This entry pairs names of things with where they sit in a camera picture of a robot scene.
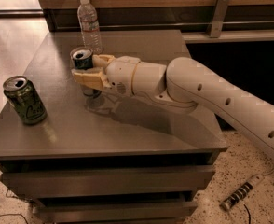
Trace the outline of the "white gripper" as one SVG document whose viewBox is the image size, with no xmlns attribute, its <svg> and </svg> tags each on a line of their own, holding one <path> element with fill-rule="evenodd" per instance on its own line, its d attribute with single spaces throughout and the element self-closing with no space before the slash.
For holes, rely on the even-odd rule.
<svg viewBox="0 0 274 224">
<path fill-rule="evenodd" d="M 111 88 L 117 94 L 132 96 L 133 75 L 140 61 L 130 56 L 115 58 L 113 55 L 99 54 L 92 56 L 95 68 L 72 69 L 71 72 L 75 82 L 80 85 L 98 91 Z"/>
</svg>

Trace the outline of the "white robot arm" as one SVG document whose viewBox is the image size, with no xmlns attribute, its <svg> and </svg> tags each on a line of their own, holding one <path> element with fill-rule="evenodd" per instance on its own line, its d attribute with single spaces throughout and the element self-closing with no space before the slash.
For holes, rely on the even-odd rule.
<svg viewBox="0 0 274 224">
<path fill-rule="evenodd" d="M 89 89 L 146 100 L 169 111 L 191 112 L 203 105 L 274 160 L 274 105 L 191 58 L 179 57 L 163 65 L 80 50 L 71 61 L 75 81 Z"/>
</svg>

